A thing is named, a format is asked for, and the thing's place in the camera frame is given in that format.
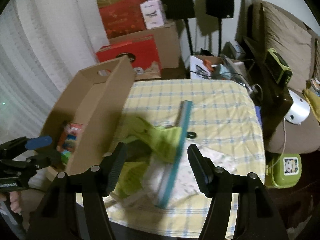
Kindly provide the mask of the person's left hand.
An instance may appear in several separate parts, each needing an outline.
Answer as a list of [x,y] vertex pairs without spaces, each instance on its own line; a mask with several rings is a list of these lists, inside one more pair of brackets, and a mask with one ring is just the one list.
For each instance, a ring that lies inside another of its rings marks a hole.
[[21,193],[18,191],[5,192],[0,194],[1,201],[10,200],[10,208],[14,213],[21,213],[22,211],[22,199]]

